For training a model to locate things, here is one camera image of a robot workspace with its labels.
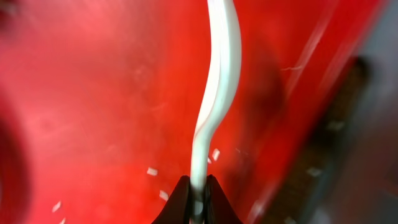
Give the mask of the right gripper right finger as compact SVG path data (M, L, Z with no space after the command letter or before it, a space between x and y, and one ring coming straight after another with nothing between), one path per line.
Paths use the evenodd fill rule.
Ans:
M206 178L204 209L204 224L243 224L213 175Z

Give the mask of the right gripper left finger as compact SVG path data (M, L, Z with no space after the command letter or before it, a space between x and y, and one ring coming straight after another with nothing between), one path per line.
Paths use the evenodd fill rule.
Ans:
M191 201L190 178L183 175L152 224L189 224L192 212Z

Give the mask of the white plastic spoon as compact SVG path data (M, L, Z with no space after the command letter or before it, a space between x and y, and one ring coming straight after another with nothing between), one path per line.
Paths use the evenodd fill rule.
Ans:
M232 0L208 0L211 59L192 143L190 186L192 223L203 223L210 142L236 94L241 73L242 43Z

